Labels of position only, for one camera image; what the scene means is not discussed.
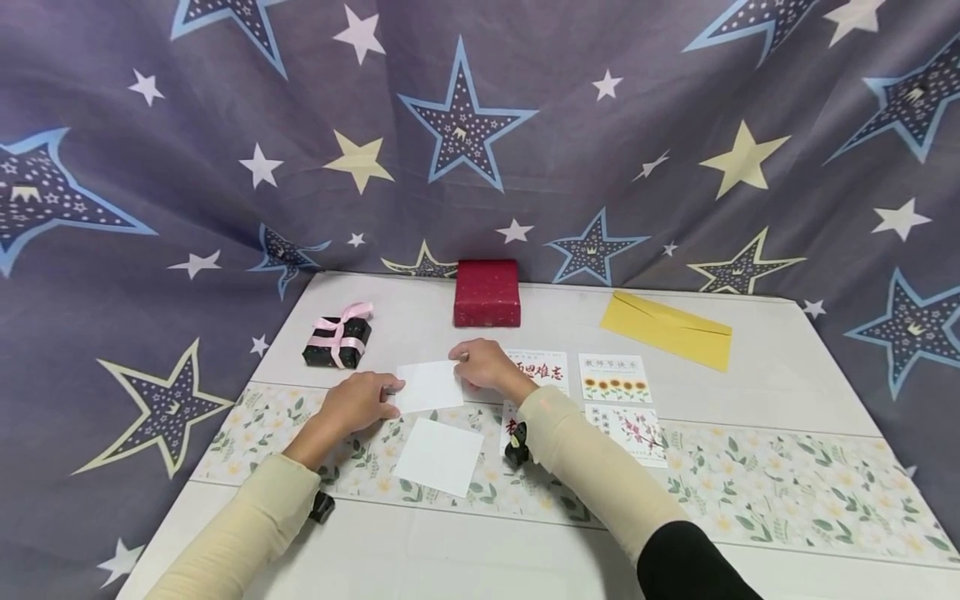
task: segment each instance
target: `ribbon bow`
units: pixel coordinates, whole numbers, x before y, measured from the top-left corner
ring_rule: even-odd
[[[333,337],[322,338],[313,336],[307,342],[307,345],[319,348],[330,348],[330,355],[333,356],[333,362],[336,363],[339,369],[345,369],[344,361],[340,360],[340,348],[344,346],[347,348],[357,348],[357,351],[363,354],[366,347],[364,343],[357,338],[344,339],[344,325],[350,319],[367,319],[372,312],[373,304],[370,302],[356,302],[345,308],[344,312],[340,313],[339,323],[334,323],[320,317],[317,322],[313,324],[313,328],[333,331]]]

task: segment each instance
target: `black gift box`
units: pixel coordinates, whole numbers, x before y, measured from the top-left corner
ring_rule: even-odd
[[[340,317],[326,317],[326,320],[331,323],[339,323]],[[370,332],[370,324],[367,323],[366,319],[348,319],[344,324],[343,342],[346,342],[348,338],[358,338],[365,346],[367,340],[370,339]],[[318,338],[332,338],[333,334],[334,331],[326,329],[313,330],[314,337]],[[331,350],[333,350],[333,348],[307,346],[303,351],[303,359],[306,361],[306,364],[311,367],[336,367],[337,364],[333,362],[333,355],[330,353]],[[356,369],[360,363],[361,356],[363,356],[363,352],[357,348],[340,346],[340,360],[343,361],[344,367],[348,369]]]

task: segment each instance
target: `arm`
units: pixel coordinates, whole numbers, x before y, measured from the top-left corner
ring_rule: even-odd
[[[607,526],[636,567],[647,600],[759,599],[646,468],[590,425],[560,390],[538,387],[496,342],[465,342],[450,358],[462,361],[461,377],[517,405],[534,461]]]
[[[147,594],[148,600],[239,600],[253,577],[283,554],[300,531],[320,488],[316,470],[349,434],[397,410],[383,400],[403,382],[355,373],[331,389],[282,455],[267,457],[236,496],[190,542]]]

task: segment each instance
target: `binder clip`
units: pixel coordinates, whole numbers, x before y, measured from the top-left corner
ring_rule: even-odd
[[[514,433],[510,436],[510,443],[504,448],[503,454],[507,459],[507,464],[514,470],[530,460],[530,448],[527,447],[527,423],[516,426]]]
[[[313,496],[313,510],[310,511],[309,517],[323,525],[336,507],[337,503],[333,501],[333,496],[317,492],[317,495]]]

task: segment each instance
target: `beige sleeve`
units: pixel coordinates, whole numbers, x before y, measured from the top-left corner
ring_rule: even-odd
[[[553,386],[518,411],[534,461],[563,481],[607,526],[633,565],[662,525],[688,520],[680,505],[634,457],[591,425]]]
[[[268,456],[160,577],[148,600],[242,598],[257,572],[286,551],[319,488],[317,473],[282,454]]]

